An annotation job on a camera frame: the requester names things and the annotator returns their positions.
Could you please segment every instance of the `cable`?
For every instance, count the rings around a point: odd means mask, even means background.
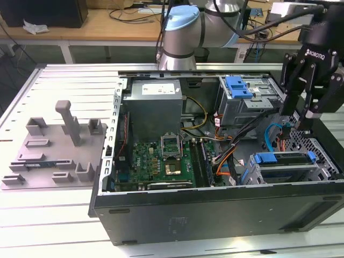
[[[265,129],[265,132],[264,132],[264,138],[265,138],[265,142],[267,144],[267,147],[269,149],[270,152],[273,152],[274,151],[274,148],[273,146],[271,145],[271,142],[270,142],[270,139],[269,139],[269,130],[271,127],[273,126],[277,126],[279,128],[282,128],[282,126],[280,124],[276,124],[276,123],[273,123],[271,125],[269,125],[266,129]]]
[[[10,40],[12,40],[24,53],[25,55],[27,55],[28,58],[30,58],[30,60],[35,64],[37,65],[36,61],[34,61],[34,59],[22,48],[22,46],[20,44],[18,44],[14,38],[12,38],[8,33],[7,31],[5,30],[4,26],[0,23],[0,27],[2,28],[2,30],[5,32],[5,34],[7,35],[7,37],[10,38]]]
[[[200,123],[199,125],[195,125],[195,126],[190,126],[190,127],[182,127],[181,129],[196,129],[199,128],[201,126],[203,126],[206,123],[207,120],[207,112],[205,110],[205,108],[200,104],[200,102],[198,102],[197,100],[195,100],[192,97],[187,96],[187,99],[192,100],[193,102],[195,102],[204,112],[204,120],[202,121],[202,123]]]
[[[224,115],[223,114],[219,114],[219,115],[217,115],[217,116],[215,116],[215,118],[220,118],[220,117],[223,117]],[[217,133],[219,132],[219,130],[220,130],[220,128],[219,127],[217,127],[216,129],[215,129],[215,138],[216,139],[219,139],[219,140],[224,140],[225,139],[225,137],[220,137]]]
[[[140,18],[135,18],[135,19],[128,19],[128,20],[123,20],[123,19],[119,19],[119,18],[116,18],[114,16],[111,16],[114,12],[118,11],[118,9],[116,10],[112,10],[110,13],[109,13],[109,17],[111,19],[114,19],[114,20],[117,20],[119,22],[124,22],[124,23],[131,23],[131,22],[142,22],[142,21],[147,21],[146,18],[149,18],[149,17],[153,17],[153,16],[156,16],[156,15],[159,15],[159,13],[155,13],[153,15],[148,15],[148,16],[144,16],[144,17],[140,17]]]
[[[162,42],[163,42],[163,38],[164,38],[164,35],[165,35],[165,29],[166,29],[166,26],[167,26],[167,22],[168,22],[168,18],[169,18],[169,15],[170,15],[170,11],[174,5],[174,1],[175,0],[170,0],[169,1],[169,5],[168,5],[168,8],[167,8],[167,12],[166,12],[166,16],[164,15],[164,11],[165,11],[165,5],[166,5],[166,0],[163,1],[163,8],[161,9],[161,20],[162,22],[160,23],[160,32],[159,32],[159,36],[156,40],[156,45],[155,45],[155,61],[157,63],[160,62],[160,56],[158,56],[158,48],[161,49],[162,48]]]
[[[281,152],[281,145],[280,145],[280,139],[277,137],[277,148]]]
[[[254,59],[254,62],[257,63],[258,62],[258,54],[259,54],[259,47],[257,46],[257,53],[256,53],[256,57]]]
[[[258,123],[260,122],[261,119],[263,119],[266,116],[269,116],[271,114],[278,113],[279,109],[270,109],[267,111],[264,111],[260,113],[258,116],[256,116],[254,119],[249,121],[246,125],[244,125],[237,133],[235,136],[233,136],[232,140],[230,141],[230,148],[220,154],[218,157],[216,157],[213,161],[214,165],[217,165],[221,160],[223,160],[223,157],[228,155],[228,153],[232,150],[233,147],[236,147],[236,145],[239,143],[241,138],[243,138],[249,131],[253,130],[254,128],[257,127]]]
[[[213,3],[214,3],[214,7],[217,11],[217,13],[220,15],[220,18],[221,20],[233,31],[235,32],[237,35],[239,35],[240,37],[242,37],[243,39],[246,39],[248,41],[251,41],[251,42],[269,42],[269,41],[272,41],[272,40],[275,40],[277,38],[280,38],[288,33],[291,33],[293,31],[296,31],[296,30],[300,30],[303,26],[298,26],[298,27],[295,27],[295,28],[292,28],[290,30],[287,30],[279,35],[276,35],[276,36],[273,36],[271,38],[268,38],[268,39],[260,39],[260,40],[257,40],[257,39],[252,39],[252,38],[249,38],[249,37],[246,37],[245,35],[250,35],[250,34],[254,34],[254,33],[257,33],[257,32],[260,32],[260,31],[263,31],[263,30],[266,30],[270,27],[273,27],[275,25],[278,25],[280,23],[283,23],[283,22],[287,22],[288,20],[292,20],[292,19],[295,19],[295,18],[298,18],[300,16],[303,16],[303,15],[308,15],[308,14],[312,14],[312,13],[317,13],[317,12],[322,12],[324,10],[324,7],[322,5],[318,5],[316,7],[313,7],[313,8],[308,8],[308,9],[305,9],[301,12],[298,12],[298,13],[293,13],[291,15],[287,15],[287,16],[284,16],[283,18],[279,19],[279,20],[276,20],[276,21],[271,21],[267,24],[265,24],[264,26],[260,26],[258,28],[255,28],[255,29],[252,29],[252,30],[248,30],[248,31],[237,31],[226,19],[225,17],[223,16],[223,13],[219,10],[219,7],[217,6],[217,3],[216,3],[216,0],[213,0]]]
[[[207,136],[198,136],[198,135],[195,135],[193,133],[190,133],[189,131],[185,130],[185,129],[181,129],[184,133],[186,133],[188,136],[190,137],[194,137],[194,138],[200,138],[200,139],[208,139],[208,140],[212,140],[212,141],[222,141],[222,140],[219,140],[219,139],[215,139],[215,138],[211,138],[211,137],[207,137]]]
[[[233,150],[231,152],[228,153],[228,155],[221,161],[219,167],[217,168],[216,171],[216,175],[220,175],[221,172],[221,167],[222,165],[225,163],[225,161],[229,158],[229,156],[231,156],[233,154],[233,152],[235,151],[236,147],[233,148]]]
[[[245,1],[243,2],[243,4],[242,4],[240,16],[239,16],[239,19],[238,19],[238,23],[236,24],[236,29],[237,29],[237,30],[240,30],[240,29],[241,29],[241,23],[242,23],[243,16],[244,16],[245,11],[246,11],[247,4],[248,4],[248,0],[245,0]]]

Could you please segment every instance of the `desk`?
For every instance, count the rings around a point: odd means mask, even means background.
[[[270,4],[249,2],[249,6],[267,10]],[[143,13],[132,15],[124,13],[121,18],[130,19],[146,15]],[[32,35],[21,27],[7,27],[3,20],[0,22],[17,43],[21,45],[60,46],[65,62],[75,63],[69,46],[105,46],[106,57],[110,57],[108,46],[155,46],[160,31],[160,23],[154,17],[151,17],[150,20],[152,20],[151,23],[145,24],[121,23],[109,18],[107,10],[90,9],[88,19],[81,28],[51,27],[49,32],[37,35]],[[264,22],[264,19],[257,18],[257,21]],[[266,48],[300,49],[301,45],[297,42],[297,36],[298,32],[285,35],[268,43]],[[13,44],[13,41],[1,29],[0,44]],[[232,48],[238,48],[235,62],[243,62],[243,57],[245,57],[249,47],[250,42],[243,39],[239,39],[238,43],[232,46]]]
[[[27,135],[29,117],[43,116],[47,124],[62,123],[55,103],[63,98],[71,101],[72,115],[80,124],[99,117],[110,124],[117,71],[135,70],[138,66],[156,69],[154,64],[55,64],[35,69],[0,118],[0,178],[10,172],[8,165]],[[197,68],[258,71],[280,70],[281,65],[198,64]],[[94,85],[86,87],[80,82]],[[113,84],[104,86],[101,82]],[[37,88],[38,83],[44,83],[45,88]],[[323,115],[322,120],[329,122],[342,139],[341,112]],[[1,257],[251,257],[260,256],[260,250],[272,250],[277,254],[269,254],[269,258],[315,258],[344,253],[344,209],[309,232],[115,247],[99,219],[87,216],[91,191],[0,191]]]

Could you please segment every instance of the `metal slotted table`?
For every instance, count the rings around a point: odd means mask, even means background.
[[[278,64],[207,64],[199,69],[279,70]],[[36,69],[0,118],[0,176],[27,135],[30,117],[45,117],[60,124],[55,112],[60,99],[71,101],[71,112],[80,123],[100,118],[110,124],[115,83],[119,70],[155,70],[153,64],[49,65]],[[341,112],[324,115],[324,123],[338,136],[344,120]],[[257,235],[239,238],[167,242],[115,247],[97,218],[88,217],[91,189],[0,191],[0,253],[2,257],[342,257],[344,211],[305,233]]]

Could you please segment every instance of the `open computer tower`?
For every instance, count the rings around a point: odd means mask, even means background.
[[[90,205],[114,245],[302,232],[343,207],[343,148],[278,113],[274,74],[118,73]]]

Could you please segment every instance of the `white paper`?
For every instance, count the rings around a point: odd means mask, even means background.
[[[142,95],[175,94],[173,83],[150,83],[142,85]]]
[[[24,20],[24,26],[23,29],[30,32],[31,34],[36,35],[37,33],[44,33],[48,32],[48,26],[47,25],[36,25],[36,24],[31,24],[28,23],[27,21]]]

